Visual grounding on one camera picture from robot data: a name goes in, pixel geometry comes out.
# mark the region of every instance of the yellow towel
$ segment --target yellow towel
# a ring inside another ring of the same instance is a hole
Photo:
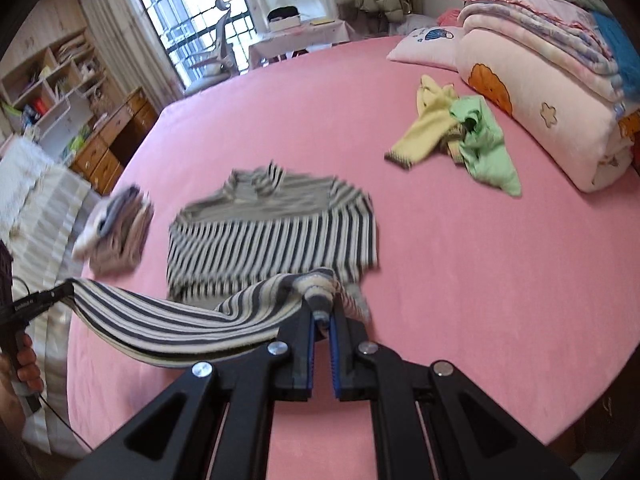
[[[423,75],[417,94],[418,119],[385,153],[386,160],[408,170],[426,158],[450,129],[459,126],[449,113],[451,104],[457,99],[453,85],[440,88],[431,77]]]

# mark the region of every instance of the floor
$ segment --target floor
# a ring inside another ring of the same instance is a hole
[[[572,465],[580,480],[600,480],[618,458],[614,452],[590,452],[582,455]]]

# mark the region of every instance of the white chair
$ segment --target white chair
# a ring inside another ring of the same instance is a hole
[[[204,75],[185,89],[185,97],[190,97],[207,88],[211,88],[239,73],[233,45],[226,42],[225,25],[231,16],[231,5],[224,0],[216,0],[216,8],[226,10],[222,18],[216,23],[216,43],[212,49],[196,52],[187,58],[194,58],[195,60],[190,66],[191,69],[204,67]]]

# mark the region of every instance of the blue gripper pad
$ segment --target blue gripper pad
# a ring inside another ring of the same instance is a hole
[[[334,395],[336,399],[340,399],[340,349],[334,316],[331,316],[331,321],[329,322],[329,345],[331,351],[331,375],[334,379]]]
[[[309,323],[309,348],[306,352],[306,387],[309,390],[309,394],[314,389],[314,346],[316,344],[316,322],[311,317],[311,323]]]

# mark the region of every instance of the pink quilt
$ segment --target pink quilt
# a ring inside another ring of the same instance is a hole
[[[383,154],[415,119],[423,73],[385,60],[398,38],[351,43],[261,68],[167,108],[118,183],[155,202],[143,261],[111,283],[166,294],[168,226],[233,168],[271,159],[369,191],[380,263],[364,281],[370,336],[405,359],[445,358],[548,442],[606,389],[640,340],[640,179],[578,192],[535,140],[492,105],[522,181],[519,200],[443,155],[405,172]],[[332,399],[326,345],[314,398],[276,406],[269,478],[369,480],[366,404]],[[69,343],[71,423],[96,446],[173,380],[119,354],[78,319]]]

